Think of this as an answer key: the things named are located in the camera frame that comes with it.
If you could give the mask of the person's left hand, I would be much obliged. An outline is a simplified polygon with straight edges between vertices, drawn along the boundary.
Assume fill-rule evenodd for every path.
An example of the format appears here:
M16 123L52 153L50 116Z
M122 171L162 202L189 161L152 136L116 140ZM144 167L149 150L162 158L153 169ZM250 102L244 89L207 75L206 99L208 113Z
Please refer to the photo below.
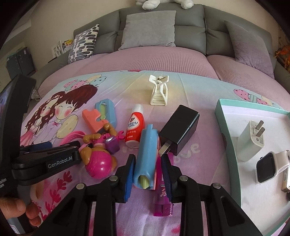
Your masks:
M41 218L39 216L39 209L34 203L25 205L22 199L16 198L1 198L1 211L6 219L19 217L25 214L32 226L39 226Z

